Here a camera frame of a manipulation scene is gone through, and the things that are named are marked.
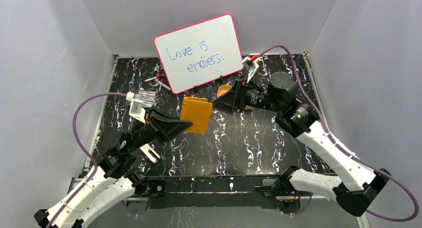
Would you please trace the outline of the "orange leather card holder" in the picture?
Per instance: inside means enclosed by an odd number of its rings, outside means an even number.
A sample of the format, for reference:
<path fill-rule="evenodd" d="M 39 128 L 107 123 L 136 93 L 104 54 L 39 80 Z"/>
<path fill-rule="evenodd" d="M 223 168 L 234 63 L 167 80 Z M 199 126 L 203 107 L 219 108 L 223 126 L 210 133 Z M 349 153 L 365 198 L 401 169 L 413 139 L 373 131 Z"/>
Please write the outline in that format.
<path fill-rule="evenodd" d="M 180 120 L 190 121 L 193 125 L 186 132 L 205 134 L 213 115 L 213 104 L 206 98 L 184 97 Z"/>

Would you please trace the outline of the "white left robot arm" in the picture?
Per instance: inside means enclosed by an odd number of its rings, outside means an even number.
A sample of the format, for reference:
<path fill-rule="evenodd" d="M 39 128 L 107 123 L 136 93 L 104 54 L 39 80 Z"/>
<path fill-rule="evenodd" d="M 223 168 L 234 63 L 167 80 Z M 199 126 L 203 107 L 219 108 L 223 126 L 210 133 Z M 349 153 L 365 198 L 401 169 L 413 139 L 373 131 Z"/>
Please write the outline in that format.
<path fill-rule="evenodd" d="M 151 108 L 131 106 L 134 119 L 130 132 L 118 137 L 99 162 L 94 162 L 82 181 L 61 201 L 49 209 L 34 214 L 42 228 L 80 228 L 94 218 L 94 213 L 105 210 L 113 202 L 131 195 L 143 196 L 149 190 L 146 176 L 132 165 L 135 150 L 140 150 L 152 162 L 160 155 L 151 147 L 156 140 L 162 145 L 187 131 L 193 122 L 179 116 L 164 114 Z"/>

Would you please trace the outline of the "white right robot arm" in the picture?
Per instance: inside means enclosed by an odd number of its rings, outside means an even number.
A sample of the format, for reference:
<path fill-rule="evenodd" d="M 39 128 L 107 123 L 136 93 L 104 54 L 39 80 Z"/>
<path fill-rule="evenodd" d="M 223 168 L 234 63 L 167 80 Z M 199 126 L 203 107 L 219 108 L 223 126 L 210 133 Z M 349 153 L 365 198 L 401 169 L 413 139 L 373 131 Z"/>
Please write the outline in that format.
<path fill-rule="evenodd" d="M 214 109 L 228 114 L 247 107 L 276 112 L 278 126 L 309 147 L 335 172 L 329 176 L 290 166 L 277 181 L 257 187 L 258 192 L 265 196 L 310 192 L 335 200 L 346 212 L 359 217 L 385 187 L 388 174 L 385 170 L 376 172 L 340 151 L 324 133 L 313 108 L 297 98 L 299 90 L 299 84 L 286 72 L 273 73 L 266 89 L 248 84 L 241 77 L 232 85 L 220 86 L 212 104 Z"/>

